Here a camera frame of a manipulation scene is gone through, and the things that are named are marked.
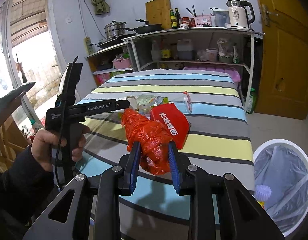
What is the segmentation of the person's left hand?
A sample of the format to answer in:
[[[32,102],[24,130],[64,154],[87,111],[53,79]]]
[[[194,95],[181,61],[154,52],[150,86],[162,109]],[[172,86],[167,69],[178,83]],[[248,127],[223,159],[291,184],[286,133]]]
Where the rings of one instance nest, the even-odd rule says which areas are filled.
[[[82,125],[83,130],[79,137],[76,148],[72,150],[71,158],[74,162],[78,162],[82,159],[83,147],[86,139],[85,134],[90,132],[90,129]],[[34,159],[40,164],[40,166],[47,172],[52,171],[51,163],[51,148],[52,146],[58,146],[59,133],[54,131],[47,131],[41,128],[35,135],[31,146],[31,153]]]

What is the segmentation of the person's left forearm sleeve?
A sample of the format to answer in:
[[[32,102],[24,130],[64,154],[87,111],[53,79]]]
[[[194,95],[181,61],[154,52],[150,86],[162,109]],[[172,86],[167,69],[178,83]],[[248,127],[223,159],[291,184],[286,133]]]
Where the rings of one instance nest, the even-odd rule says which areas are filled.
[[[19,153],[0,173],[0,239],[22,239],[54,187],[53,173],[34,159],[31,146]]]

